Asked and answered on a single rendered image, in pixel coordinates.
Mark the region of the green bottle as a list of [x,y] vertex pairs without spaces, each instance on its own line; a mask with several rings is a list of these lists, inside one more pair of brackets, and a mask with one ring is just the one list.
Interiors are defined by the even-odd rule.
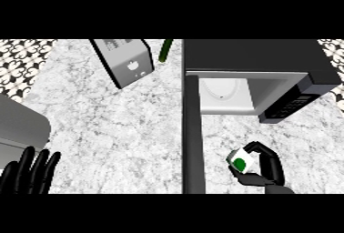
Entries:
[[167,60],[167,56],[168,56],[168,53],[169,53],[171,45],[172,45],[172,39],[165,39],[164,43],[162,43],[162,46],[161,46],[161,49],[159,49],[159,55],[158,55],[158,61],[161,63],[164,63],[165,60]]

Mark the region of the dark grey microwave door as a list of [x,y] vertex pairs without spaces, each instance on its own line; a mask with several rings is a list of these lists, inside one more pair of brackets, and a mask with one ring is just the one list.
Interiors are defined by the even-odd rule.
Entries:
[[183,193],[205,193],[199,78],[183,81]]

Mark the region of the grey rounded appliance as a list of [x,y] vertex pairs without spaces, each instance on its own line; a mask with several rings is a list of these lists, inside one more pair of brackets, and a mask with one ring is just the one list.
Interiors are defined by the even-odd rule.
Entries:
[[0,169],[19,160],[28,146],[37,152],[44,148],[50,132],[47,117],[0,94]]

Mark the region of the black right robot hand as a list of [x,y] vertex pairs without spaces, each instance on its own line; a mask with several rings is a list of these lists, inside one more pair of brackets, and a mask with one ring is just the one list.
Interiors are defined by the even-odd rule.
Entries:
[[239,173],[229,164],[229,170],[243,186],[264,187],[265,194],[292,194],[294,191],[285,187],[283,169],[276,152],[258,141],[249,142],[240,147],[248,154],[260,154],[261,173]]

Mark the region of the white green milk carton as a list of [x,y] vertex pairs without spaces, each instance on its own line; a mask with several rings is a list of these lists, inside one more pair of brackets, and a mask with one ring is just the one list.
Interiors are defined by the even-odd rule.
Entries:
[[237,148],[230,152],[226,161],[233,169],[242,174],[248,172],[254,164],[254,158],[242,148]]

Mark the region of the black microwave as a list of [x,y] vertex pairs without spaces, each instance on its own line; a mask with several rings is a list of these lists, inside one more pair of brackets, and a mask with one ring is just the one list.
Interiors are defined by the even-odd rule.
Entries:
[[186,39],[184,74],[199,81],[200,113],[276,124],[341,83],[314,39]]

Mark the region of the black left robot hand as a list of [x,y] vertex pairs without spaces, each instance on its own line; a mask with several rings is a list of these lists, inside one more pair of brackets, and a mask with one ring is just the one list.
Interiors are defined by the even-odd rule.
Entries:
[[48,149],[43,149],[35,155],[32,146],[26,147],[20,160],[10,161],[0,175],[0,194],[43,194],[45,195],[51,187],[53,171],[62,154],[50,154]]

